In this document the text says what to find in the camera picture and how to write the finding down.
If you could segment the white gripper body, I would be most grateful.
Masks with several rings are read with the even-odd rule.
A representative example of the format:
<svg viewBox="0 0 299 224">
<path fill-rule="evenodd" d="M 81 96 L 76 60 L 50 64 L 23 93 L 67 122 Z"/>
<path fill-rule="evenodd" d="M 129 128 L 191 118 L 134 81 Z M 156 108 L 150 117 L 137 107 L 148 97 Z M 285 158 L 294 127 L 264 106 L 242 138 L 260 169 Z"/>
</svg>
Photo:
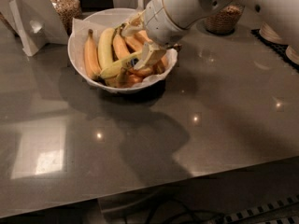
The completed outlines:
<svg viewBox="0 0 299 224">
<path fill-rule="evenodd" d="M 143 25 L 148 37 L 155 43 L 170 47 L 188 31 L 176 25 L 167 13 L 164 0 L 151 0 L 143 13 Z"/>
</svg>

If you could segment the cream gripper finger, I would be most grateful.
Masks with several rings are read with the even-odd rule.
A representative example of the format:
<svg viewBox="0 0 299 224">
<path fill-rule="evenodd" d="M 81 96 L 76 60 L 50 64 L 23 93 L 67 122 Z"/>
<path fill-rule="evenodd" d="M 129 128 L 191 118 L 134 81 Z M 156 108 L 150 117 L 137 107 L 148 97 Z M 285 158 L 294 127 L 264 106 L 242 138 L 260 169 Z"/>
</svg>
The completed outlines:
<svg viewBox="0 0 299 224">
<path fill-rule="evenodd" d="M 144 11 L 137 12 L 131 16 L 124 24 L 121 29 L 122 36 L 131 36 L 140 32 L 145 28 L 144 24 Z"/>
<path fill-rule="evenodd" d="M 166 48 L 154 42 L 145 42 L 139 61 L 134 65 L 135 70 L 139 70 L 147 65 L 154 65 L 166 54 Z"/>
</svg>

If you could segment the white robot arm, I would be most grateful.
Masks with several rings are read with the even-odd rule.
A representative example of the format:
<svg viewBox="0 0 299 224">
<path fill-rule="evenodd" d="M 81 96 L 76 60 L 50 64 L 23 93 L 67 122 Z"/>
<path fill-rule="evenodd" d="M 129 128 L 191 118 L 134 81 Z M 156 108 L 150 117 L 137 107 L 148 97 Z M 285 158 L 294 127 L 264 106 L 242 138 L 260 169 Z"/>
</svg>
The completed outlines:
<svg viewBox="0 0 299 224">
<path fill-rule="evenodd" d="M 151 0 L 126 23 L 122 34 L 144 29 L 148 37 L 167 49 L 187 34 L 191 26 L 237 2 L 262 17 L 289 46 L 288 58 L 298 62 L 299 0 Z"/>
</svg>

